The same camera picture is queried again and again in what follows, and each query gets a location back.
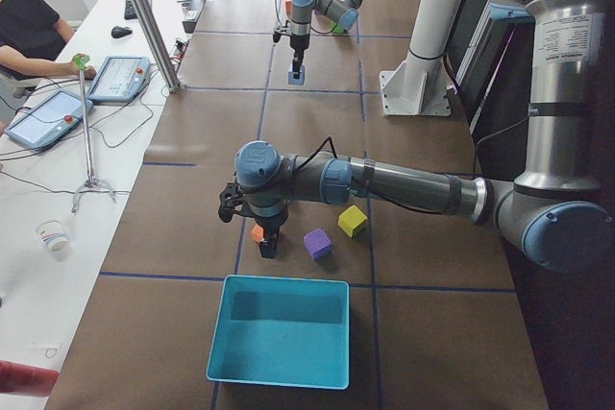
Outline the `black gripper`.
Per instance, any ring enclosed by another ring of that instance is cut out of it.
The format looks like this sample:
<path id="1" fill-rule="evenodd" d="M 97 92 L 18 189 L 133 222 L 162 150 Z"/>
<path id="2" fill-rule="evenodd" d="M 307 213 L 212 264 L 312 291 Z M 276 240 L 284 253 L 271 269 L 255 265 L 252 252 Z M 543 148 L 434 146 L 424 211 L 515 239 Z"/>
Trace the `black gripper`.
<path id="1" fill-rule="evenodd" d="M 299 77 L 305 74 L 304 52 L 309 47 L 309 35 L 292 35 L 290 46 L 295 52 L 292 59 L 292 75 Z"/>
<path id="2" fill-rule="evenodd" d="M 263 237 L 270 238 L 269 242 L 266 239 L 259 242 L 259 251 L 263 258 L 276 258 L 278 235 L 286 220 L 286 215 L 258 217 L 258 225 L 263 228 Z"/>

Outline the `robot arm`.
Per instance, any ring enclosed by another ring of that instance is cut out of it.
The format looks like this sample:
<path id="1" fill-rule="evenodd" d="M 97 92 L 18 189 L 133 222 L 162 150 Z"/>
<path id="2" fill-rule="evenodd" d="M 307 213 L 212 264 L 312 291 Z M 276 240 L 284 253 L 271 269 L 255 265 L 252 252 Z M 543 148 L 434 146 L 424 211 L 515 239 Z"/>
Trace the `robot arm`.
<path id="1" fill-rule="evenodd" d="M 305 81 L 304 55 L 309 47 L 311 20 L 319 12 L 336 26 L 350 30 L 357 21 L 358 9 L 364 0 L 291 0 L 290 16 L 277 30 L 288 36 L 293 57 L 288 69 L 288 83 L 303 85 Z"/>
<path id="2" fill-rule="evenodd" d="M 363 0 L 292 0 L 290 19 L 275 30 L 294 50 L 288 82 L 303 84 L 304 53 L 313 11 L 349 30 Z M 382 71 L 388 115 L 435 115 L 442 98 L 428 96 L 460 0 L 422 0 L 406 59 Z M 581 271 L 614 248 L 614 218 L 588 202 L 600 190 L 588 162 L 592 137 L 591 85 L 611 52 L 614 0 L 491 0 L 492 19 L 534 20 L 530 101 L 526 119 L 484 136 L 476 145 L 528 120 L 525 171 L 513 182 L 465 180 L 369 158 L 339 157 L 331 137 L 308 157 L 282 156 L 266 141 L 237 152 L 234 182 L 220 193 L 219 218 L 251 217 L 263 227 L 262 257 L 274 258 L 289 201 L 345 204 L 351 194 L 404 209 L 463 215 L 488 225 L 534 263 L 559 273 Z"/>

